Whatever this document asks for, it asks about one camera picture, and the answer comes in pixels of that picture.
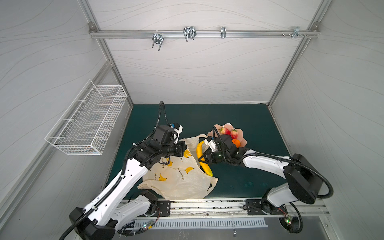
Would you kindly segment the yellow banana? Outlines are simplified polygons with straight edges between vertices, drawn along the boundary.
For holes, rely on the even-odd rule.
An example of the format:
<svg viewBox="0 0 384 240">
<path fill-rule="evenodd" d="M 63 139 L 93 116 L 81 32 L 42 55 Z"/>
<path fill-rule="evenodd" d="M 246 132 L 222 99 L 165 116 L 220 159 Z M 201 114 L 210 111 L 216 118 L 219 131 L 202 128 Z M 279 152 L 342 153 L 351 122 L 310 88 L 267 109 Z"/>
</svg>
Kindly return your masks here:
<svg viewBox="0 0 384 240">
<path fill-rule="evenodd" d="M 200 163 L 200 166 L 201 168 L 203 169 L 203 171 L 210 177 L 213 176 L 213 172 L 211 170 L 211 168 L 209 167 L 209 165 L 207 164 L 206 160 L 205 160 L 205 157 L 204 157 L 204 154 L 203 154 L 203 145 L 205 144 L 204 141 L 201 141 L 198 143 L 197 145 L 197 149 L 196 149 L 196 153 L 197 153 L 197 157 L 198 157 L 198 161 Z"/>
</svg>

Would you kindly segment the cream banana print plastic bag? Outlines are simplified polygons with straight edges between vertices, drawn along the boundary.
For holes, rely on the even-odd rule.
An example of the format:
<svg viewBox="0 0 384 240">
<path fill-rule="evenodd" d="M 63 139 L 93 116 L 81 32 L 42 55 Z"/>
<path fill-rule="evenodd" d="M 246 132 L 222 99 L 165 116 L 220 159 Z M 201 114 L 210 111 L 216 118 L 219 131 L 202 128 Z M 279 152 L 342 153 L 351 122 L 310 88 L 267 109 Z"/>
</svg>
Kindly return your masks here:
<svg viewBox="0 0 384 240">
<path fill-rule="evenodd" d="M 200 167 L 197 146 L 207 135 L 183 139 L 187 150 L 182 157 L 161 158 L 142 177 L 140 190 L 152 190 L 166 200 L 203 199 L 216 187 L 219 179 L 207 175 Z"/>
</svg>

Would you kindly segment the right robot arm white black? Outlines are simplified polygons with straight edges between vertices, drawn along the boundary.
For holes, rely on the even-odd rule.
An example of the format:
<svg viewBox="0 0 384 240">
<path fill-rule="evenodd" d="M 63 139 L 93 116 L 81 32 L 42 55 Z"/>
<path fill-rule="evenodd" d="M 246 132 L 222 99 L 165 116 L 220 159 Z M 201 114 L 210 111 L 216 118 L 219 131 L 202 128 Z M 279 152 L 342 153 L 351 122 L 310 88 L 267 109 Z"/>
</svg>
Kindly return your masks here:
<svg viewBox="0 0 384 240">
<path fill-rule="evenodd" d="M 300 154 L 279 157 L 260 153 L 237 147 L 223 137 L 200 138 L 196 153 L 203 171 L 208 175 L 212 174 L 210 165 L 227 163 L 231 166 L 262 170 L 284 178 L 286 183 L 267 190 L 259 202 L 250 205 L 251 209 L 267 215 L 281 211 L 288 203 L 302 202 L 312 205 L 317 199 L 328 199 L 334 194 L 330 181 Z"/>
</svg>

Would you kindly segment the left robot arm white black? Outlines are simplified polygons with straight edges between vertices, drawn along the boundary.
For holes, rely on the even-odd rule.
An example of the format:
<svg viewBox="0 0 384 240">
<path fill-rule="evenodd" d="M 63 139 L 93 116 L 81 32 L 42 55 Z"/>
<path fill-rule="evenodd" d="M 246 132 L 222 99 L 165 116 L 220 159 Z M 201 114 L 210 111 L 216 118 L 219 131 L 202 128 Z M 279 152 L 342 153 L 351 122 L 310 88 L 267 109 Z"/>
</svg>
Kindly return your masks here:
<svg viewBox="0 0 384 240">
<path fill-rule="evenodd" d="M 111 240 L 132 219 L 153 214 L 157 198 L 145 191 L 132 203 L 119 206 L 131 188 L 162 158 L 182 157 L 187 150 L 179 139 L 183 127 L 178 123 L 156 123 L 152 132 L 128 150 L 121 171 L 84 208 L 70 213 L 71 226 L 60 236 L 64 240 L 75 231 L 82 240 Z"/>
</svg>

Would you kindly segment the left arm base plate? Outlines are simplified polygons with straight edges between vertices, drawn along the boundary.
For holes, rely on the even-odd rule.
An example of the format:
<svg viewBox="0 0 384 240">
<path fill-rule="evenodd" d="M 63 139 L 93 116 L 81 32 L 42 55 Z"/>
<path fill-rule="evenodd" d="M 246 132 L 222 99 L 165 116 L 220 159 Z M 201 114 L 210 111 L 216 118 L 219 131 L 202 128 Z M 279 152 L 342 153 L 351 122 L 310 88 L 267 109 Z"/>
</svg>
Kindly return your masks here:
<svg viewBox="0 0 384 240">
<path fill-rule="evenodd" d="M 169 217 L 171 210 L 171 201 L 161 200 L 151 202 L 150 207 L 144 216 L 146 217 Z"/>
</svg>

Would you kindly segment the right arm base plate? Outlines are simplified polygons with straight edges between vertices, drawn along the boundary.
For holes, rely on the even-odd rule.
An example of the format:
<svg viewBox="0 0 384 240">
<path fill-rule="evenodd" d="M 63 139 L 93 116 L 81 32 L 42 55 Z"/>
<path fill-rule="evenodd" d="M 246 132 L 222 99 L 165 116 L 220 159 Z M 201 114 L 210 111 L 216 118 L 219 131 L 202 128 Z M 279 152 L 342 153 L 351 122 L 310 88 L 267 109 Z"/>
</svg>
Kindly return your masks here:
<svg viewBox="0 0 384 240">
<path fill-rule="evenodd" d="M 285 207 L 275 207 L 265 199 L 247 199 L 243 205 L 243 210 L 247 211 L 248 215 L 282 215 L 287 214 Z"/>
</svg>

